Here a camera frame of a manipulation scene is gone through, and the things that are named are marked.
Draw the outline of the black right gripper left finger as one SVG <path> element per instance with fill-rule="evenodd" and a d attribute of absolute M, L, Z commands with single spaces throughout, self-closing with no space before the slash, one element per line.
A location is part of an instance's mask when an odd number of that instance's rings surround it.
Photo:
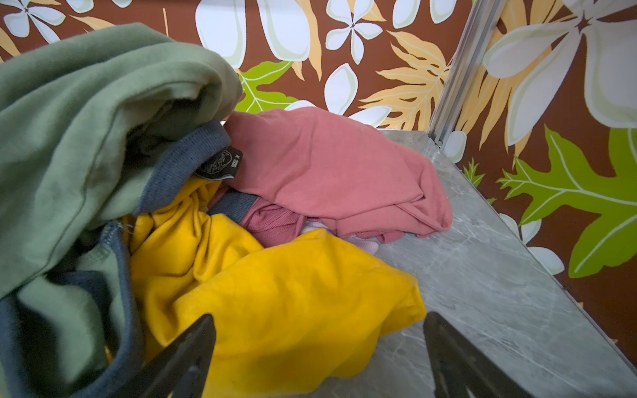
<path fill-rule="evenodd" d="M 214 317 L 204 314 L 115 397 L 201 397 L 217 340 Z"/>

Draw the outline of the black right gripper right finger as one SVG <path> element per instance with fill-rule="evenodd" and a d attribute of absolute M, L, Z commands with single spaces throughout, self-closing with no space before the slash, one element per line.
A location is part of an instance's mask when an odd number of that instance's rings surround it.
<path fill-rule="evenodd" d="M 532 397 L 439 313 L 426 315 L 423 333 L 436 397 Z"/>

